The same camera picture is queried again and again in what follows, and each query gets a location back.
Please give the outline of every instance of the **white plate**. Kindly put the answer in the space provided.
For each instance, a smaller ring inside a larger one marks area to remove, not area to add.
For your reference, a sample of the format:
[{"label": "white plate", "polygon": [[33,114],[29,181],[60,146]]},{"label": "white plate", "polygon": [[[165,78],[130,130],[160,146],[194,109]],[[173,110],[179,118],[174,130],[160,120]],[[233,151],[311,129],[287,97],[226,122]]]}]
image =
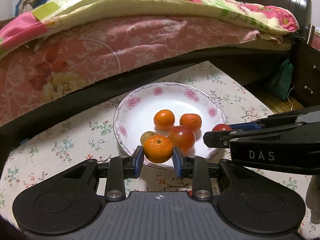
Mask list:
[{"label": "white plate", "polygon": [[[202,127],[196,133],[196,143],[189,155],[194,154],[209,160],[218,153],[219,149],[208,148],[204,144],[203,135],[215,125],[227,122],[219,104],[199,89],[180,83],[162,82],[134,90],[121,101],[116,110],[113,129],[119,144],[128,155],[132,155],[140,145],[140,137],[144,132],[155,131],[153,117],[162,109],[173,112],[176,126],[183,114],[198,114],[201,117]],[[144,164],[161,170],[174,170],[172,158],[160,164],[145,158]]]}]

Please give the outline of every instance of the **nightstand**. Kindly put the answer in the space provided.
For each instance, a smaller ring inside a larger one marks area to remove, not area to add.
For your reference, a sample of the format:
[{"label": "nightstand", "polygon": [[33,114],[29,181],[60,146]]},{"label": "nightstand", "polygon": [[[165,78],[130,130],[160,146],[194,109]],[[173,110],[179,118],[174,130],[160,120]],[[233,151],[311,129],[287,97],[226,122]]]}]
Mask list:
[{"label": "nightstand", "polygon": [[320,51],[296,38],[289,61],[293,65],[293,96],[304,106],[320,105]]}]

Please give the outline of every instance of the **pink flower on plate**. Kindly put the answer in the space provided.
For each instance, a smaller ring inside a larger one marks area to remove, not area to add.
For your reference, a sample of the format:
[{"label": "pink flower on plate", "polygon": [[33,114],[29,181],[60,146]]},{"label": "pink flower on plate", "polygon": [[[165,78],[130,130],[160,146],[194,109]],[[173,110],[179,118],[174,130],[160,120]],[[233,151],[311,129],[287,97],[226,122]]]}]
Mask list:
[{"label": "pink flower on plate", "polygon": [[128,107],[129,110],[137,106],[137,104],[141,101],[141,98],[134,98],[133,96],[129,96],[125,105]]},{"label": "pink flower on plate", "polygon": [[163,88],[161,88],[161,87],[156,87],[156,88],[153,90],[153,94],[154,94],[155,96],[160,96],[160,95],[162,95],[162,94],[163,94]]},{"label": "pink flower on plate", "polygon": [[127,135],[127,130],[123,127],[123,126],[121,126],[121,125],[119,125],[119,131],[120,131],[120,133],[123,135],[123,136],[126,136],[126,137],[128,137],[128,135]]},{"label": "pink flower on plate", "polygon": [[211,108],[208,110],[208,114],[210,115],[210,117],[215,117],[215,116],[217,115],[217,109],[211,107]]},{"label": "pink flower on plate", "polygon": [[195,89],[186,88],[186,90],[184,91],[184,95],[190,100],[194,100],[196,102],[199,101],[199,98],[197,97],[197,92]]}]

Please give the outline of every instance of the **ribbed gray surface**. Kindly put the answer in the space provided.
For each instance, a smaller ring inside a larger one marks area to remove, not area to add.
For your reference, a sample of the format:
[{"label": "ribbed gray surface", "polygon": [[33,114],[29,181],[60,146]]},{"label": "ribbed gray surface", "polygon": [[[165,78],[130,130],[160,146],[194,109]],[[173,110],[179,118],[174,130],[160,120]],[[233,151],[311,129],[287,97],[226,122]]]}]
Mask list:
[{"label": "ribbed gray surface", "polygon": [[33,239],[56,240],[297,240],[295,234],[259,238],[225,224],[209,203],[193,201],[186,192],[132,192],[108,204],[100,217],[78,232]]}]

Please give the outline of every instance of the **floral tablecloth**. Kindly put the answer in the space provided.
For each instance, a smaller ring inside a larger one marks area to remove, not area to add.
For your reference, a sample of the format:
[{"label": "floral tablecloth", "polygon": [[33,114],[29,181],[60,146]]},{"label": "floral tablecloth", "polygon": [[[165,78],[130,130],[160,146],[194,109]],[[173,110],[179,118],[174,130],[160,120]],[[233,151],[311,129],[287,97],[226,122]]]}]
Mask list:
[{"label": "floral tablecloth", "polygon": [[[272,112],[245,88],[209,62],[203,62],[169,75],[156,82],[181,82],[194,86],[214,98],[222,107],[229,123],[249,122]],[[12,203],[24,189],[31,187],[85,159],[95,158],[105,163],[123,151],[113,133],[113,116],[121,95],[84,111],[44,131],[13,150],[0,180],[0,213],[15,223]],[[221,150],[212,162],[230,158]],[[311,176],[255,170],[299,193],[304,199]],[[105,179],[100,180],[98,194],[104,194]],[[127,179],[130,191],[175,191],[192,187],[189,179],[177,179],[172,171],[160,171],[144,166],[139,179]],[[218,194],[216,180],[212,188]],[[299,232],[306,238],[320,236],[320,227],[310,222],[310,210]]]}]

